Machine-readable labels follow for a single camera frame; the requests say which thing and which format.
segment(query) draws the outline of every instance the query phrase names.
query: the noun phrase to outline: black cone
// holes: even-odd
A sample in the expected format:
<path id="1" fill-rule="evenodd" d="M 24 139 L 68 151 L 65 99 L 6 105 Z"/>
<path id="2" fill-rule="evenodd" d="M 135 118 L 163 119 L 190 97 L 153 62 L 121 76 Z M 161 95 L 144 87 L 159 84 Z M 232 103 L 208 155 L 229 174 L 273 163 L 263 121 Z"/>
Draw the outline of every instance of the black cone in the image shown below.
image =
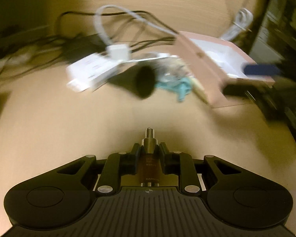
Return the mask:
<path id="1" fill-rule="evenodd" d="M 108 82 L 132 92 L 144 99 L 155 89 L 155 70 L 147 63 L 140 62 L 128 70 L 108 79 Z"/>

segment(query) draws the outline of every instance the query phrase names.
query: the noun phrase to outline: metallic tip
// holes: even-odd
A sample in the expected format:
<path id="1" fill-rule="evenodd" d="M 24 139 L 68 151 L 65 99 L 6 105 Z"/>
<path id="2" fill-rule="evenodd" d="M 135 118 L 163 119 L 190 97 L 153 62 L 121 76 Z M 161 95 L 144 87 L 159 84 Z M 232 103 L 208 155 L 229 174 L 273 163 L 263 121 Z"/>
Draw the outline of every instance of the metallic tip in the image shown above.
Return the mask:
<path id="1" fill-rule="evenodd" d="M 153 130 L 152 128 L 147 128 L 146 138 L 155 138 L 155 130 Z"/>

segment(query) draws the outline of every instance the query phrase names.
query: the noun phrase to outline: teal cloth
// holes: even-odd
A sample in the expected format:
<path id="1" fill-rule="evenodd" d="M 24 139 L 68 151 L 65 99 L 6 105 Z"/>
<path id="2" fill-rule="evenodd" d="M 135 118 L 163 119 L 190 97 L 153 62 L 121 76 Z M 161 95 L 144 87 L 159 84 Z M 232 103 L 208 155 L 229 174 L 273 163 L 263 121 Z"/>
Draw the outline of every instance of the teal cloth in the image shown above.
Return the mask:
<path id="1" fill-rule="evenodd" d="M 156 84 L 156 87 L 176 92 L 178 94 L 178 102 L 182 102 L 185 99 L 185 96 L 188 95 L 192 90 L 192 85 L 190 80 L 185 77 L 180 80 L 174 81 L 174 82 L 158 82 Z"/>

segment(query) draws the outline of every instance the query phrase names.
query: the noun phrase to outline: open box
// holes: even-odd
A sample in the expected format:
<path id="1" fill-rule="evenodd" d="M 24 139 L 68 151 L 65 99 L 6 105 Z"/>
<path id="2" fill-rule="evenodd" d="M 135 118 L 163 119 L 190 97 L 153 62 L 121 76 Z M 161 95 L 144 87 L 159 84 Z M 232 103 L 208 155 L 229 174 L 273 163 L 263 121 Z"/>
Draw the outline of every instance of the open box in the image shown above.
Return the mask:
<path id="1" fill-rule="evenodd" d="M 231 42 L 195 33 L 180 31 L 172 54 L 181 57 L 204 87 L 209 104 L 213 108 L 240 105 L 247 100 L 225 97 L 222 88 L 228 83 L 272 85 L 267 76 L 246 76 L 242 68 L 255 63 L 246 53 Z"/>

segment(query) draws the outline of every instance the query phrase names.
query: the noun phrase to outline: coiled white cable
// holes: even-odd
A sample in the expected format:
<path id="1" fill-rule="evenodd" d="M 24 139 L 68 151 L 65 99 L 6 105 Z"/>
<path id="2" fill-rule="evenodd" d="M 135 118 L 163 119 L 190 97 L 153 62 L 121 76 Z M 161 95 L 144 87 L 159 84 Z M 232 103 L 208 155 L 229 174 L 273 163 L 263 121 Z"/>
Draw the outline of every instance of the coiled white cable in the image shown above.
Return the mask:
<path id="1" fill-rule="evenodd" d="M 141 21 L 141 22 L 145 22 L 147 25 L 153 27 L 153 28 L 156 28 L 160 31 L 163 31 L 165 33 L 168 33 L 170 35 L 173 35 L 173 36 L 176 36 L 177 34 L 174 33 L 173 31 L 171 30 L 168 30 L 168 29 L 165 29 L 165 28 L 162 28 L 162 27 L 159 27 L 151 22 L 149 22 L 148 20 L 140 17 L 138 14 L 126 9 L 126 8 L 123 8 L 121 6 L 117 6 L 117 5 L 113 5 L 113 4 L 109 4 L 109 5 L 104 5 L 100 8 L 98 8 L 95 12 L 95 15 L 94 15 L 94 27 L 95 27 L 95 30 L 97 32 L 97 34 L 99 35 L 99 37 L 102 39 L 102 41 L 106 44 L 106 45 L 112 45 L 113 42 L 112 40 L 109 38 L 109 36 L 107 35 L 107 33 L 105 32 L 104 30 L 104 27 L 103 27 L 103 24 L 102 24 L 102 19 L 101 19 L 101 15 L 102 15 L 102 12 L 104 9 L 106 8 L 117 8 L 117 9 L 120 9 L 121 11 L 125 11 L 127 12 L 129 15 L 133 16 L 134 18 L 136 18 L 137 20 Z"/>
<path id="2" fill-rule="evenodd" d="M 237 13 L 233 25 L 220 37 L 226 41 L 234 40 L 242 31 L 247 31 L 253 21 L 252 13 L 244 8 L 249 0 L 244 0 L 242 7 Z"/>

